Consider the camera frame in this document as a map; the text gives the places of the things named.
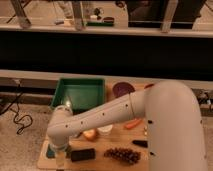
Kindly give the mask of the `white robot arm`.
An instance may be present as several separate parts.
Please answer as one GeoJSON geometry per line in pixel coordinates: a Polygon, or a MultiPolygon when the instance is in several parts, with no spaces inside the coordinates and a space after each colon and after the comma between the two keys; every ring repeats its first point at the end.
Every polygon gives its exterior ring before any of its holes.
{"type": "Polygon", "coordinates": [[[149,171],[208,171],[199,103],[179,81],[162,81],[77,115],[61,105],[47,135],[53,149],[64,150],[72,135],[134,118],[147,121],[149,171]]]}

